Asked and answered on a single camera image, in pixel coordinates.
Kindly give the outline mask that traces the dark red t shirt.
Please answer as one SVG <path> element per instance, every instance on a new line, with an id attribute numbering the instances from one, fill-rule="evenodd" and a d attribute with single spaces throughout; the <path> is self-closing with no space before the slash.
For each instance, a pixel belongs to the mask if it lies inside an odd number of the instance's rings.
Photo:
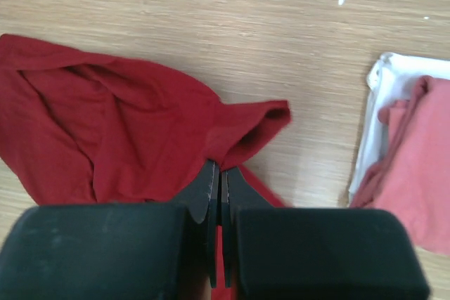
<path id="1" fill-rule="evenodd" d="M 168 202 L 206 162 L 217 165 L 214 299 L 224 282 L 221 175 L 245 168 L 290 123 L 284 100 L 226 104 L 183 72 L 146 60 L 1 37 L 1 158 L 35 201 L 57 205 Z"/>

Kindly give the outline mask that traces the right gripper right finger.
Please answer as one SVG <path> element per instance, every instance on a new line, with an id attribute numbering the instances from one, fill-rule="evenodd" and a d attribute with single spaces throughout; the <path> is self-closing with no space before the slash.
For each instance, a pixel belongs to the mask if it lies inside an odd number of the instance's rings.
<path id="1" fill-rule="evenodd" d="M 399 220 L 379 209 L 277 207 L 239 169 L 221 175 L 224 282 L 233 299 L 427 299 Z"/>

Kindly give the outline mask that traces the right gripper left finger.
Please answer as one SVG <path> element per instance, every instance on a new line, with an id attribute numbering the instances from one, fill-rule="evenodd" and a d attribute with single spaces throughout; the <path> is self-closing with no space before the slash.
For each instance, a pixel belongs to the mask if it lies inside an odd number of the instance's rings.
<path id="1" fill-rule="evenodd" d="M 1 298 L 206 299 L 216 208 L 211 161 L 168 202 L 30 208 L 1 248 Z"/>

